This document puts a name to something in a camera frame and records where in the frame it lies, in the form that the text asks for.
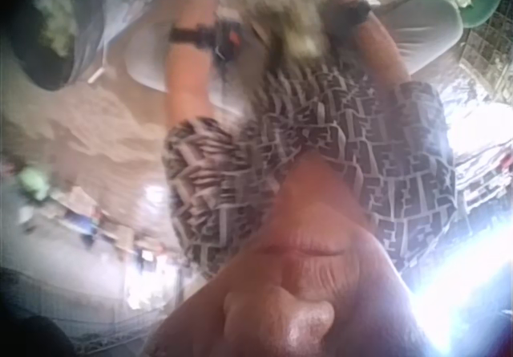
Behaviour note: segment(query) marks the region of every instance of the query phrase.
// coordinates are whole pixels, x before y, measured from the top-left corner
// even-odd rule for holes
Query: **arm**
[[[345,4],[355,0],[337,1]],[[366,22],[352,29],[351,41],[376,80],[379,91],[411,81],[394,40],[374,14],[370,13]]]
[[[185,0],[175,26],[185,29],[196,29],[199,25],[213,26],[216,22],[217,2]],[[166,64],[166,113],[169,128],[185,120],[214,116],[213,106],[208,100],[211,69],[211,51],[202,51],[189,44],[171,46]]]

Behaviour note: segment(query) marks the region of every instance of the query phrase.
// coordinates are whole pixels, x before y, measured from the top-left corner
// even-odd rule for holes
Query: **geometric print shirt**
[[[438,93],[409,82],[379,96],[356,59],[334,55],[268,72],[252,97],[256,117],[235,133],[205,118],[168,133],[172,227],[205,276],[260,228],[290,166],[311,150],[342,174],[399,272],[445,233],[455,175]]]

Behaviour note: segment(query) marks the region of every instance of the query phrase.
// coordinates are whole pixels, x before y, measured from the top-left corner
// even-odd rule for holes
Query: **nose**
[[[304,301],[279,286],[231,293],[224,313],[224,337],[244,356],[317,355],[334,318],[329,302]]]

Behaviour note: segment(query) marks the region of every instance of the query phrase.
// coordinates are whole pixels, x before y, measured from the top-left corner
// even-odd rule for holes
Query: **skin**
[[[212,25],[216,3],[188,0],[177,25]],[[353,32],[379,91],[410,80],[373,15]],[[211,68],[210,52],[171,47],[169,127],[214,116],[207,92]],[[304,155],[285,178],[262,228],[164,321],[149,354],[424,354],[408,290],[373,232],[340,175],[315,152]]]

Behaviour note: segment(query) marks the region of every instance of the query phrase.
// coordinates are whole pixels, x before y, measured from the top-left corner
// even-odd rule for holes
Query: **gray pants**
[[[413,74],[435,60],[461,37],[462,20],[445,0],[402,0],[374,10]],[[127,71],[137,82],[166,91],[165,56],[170,24],[145,27],[131,40]]]

